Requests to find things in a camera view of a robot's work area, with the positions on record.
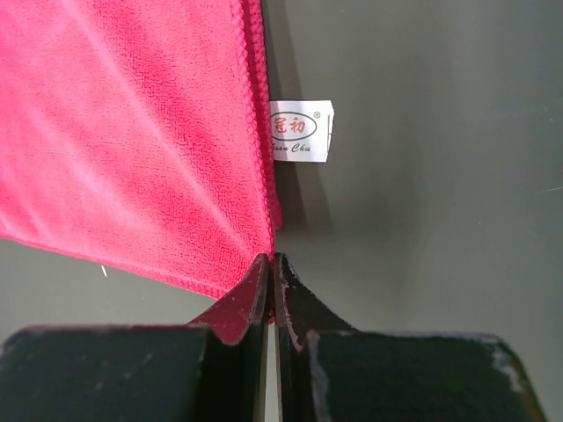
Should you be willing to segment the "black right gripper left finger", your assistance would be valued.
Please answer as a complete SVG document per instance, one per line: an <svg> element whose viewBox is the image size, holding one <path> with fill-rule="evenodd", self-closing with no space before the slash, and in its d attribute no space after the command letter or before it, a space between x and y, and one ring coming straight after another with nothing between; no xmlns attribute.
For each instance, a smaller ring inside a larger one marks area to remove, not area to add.
<svg viewBox="0 0 563 422"><path fill-rule="evenodd" d="M261 421L271 266L186 324L32 326L1 347L4 421Z"/></svg>

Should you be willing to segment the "pink microfiber towel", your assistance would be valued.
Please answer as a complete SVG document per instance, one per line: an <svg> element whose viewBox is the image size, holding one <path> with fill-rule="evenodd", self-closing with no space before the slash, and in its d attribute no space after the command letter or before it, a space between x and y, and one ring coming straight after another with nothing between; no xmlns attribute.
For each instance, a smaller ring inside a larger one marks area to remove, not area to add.
<svg viewBox="0 0 563 422"><path fill-rule="evenodd" d="M257 1L4 1L1 235L219 298L274 253Z"/></svg>

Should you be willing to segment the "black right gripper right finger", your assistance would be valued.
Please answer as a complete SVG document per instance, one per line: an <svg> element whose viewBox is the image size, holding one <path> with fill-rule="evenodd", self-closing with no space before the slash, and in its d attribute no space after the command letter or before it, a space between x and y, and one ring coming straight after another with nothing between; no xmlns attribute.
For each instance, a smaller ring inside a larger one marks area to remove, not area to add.
<svg viewBox="0 0 563 422"><path fill-rule="evenodd" d="M513 350L483 333L367 332L335 314L284 254L273 263L284 421L542 421Z"/></svg>

